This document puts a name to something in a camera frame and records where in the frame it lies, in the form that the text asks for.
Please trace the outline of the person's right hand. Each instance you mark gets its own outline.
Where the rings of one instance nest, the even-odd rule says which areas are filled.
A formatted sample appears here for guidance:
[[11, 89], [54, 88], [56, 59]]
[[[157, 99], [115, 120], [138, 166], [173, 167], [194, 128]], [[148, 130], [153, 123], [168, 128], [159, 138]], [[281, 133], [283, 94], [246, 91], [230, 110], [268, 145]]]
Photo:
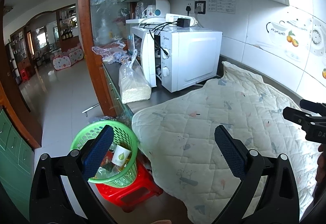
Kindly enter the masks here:
[[318, 147], [318, 151], [320, 152], [320, 156], [317, 160], [318, 168], [317, 168], [317, 174], [316, 174], [316, 181], [319, 184], [325, 178], [325, 161], [326, 161], [326, 159], [325, 159], [325, 155], [326, 155], [325, 144], [321, 144]]

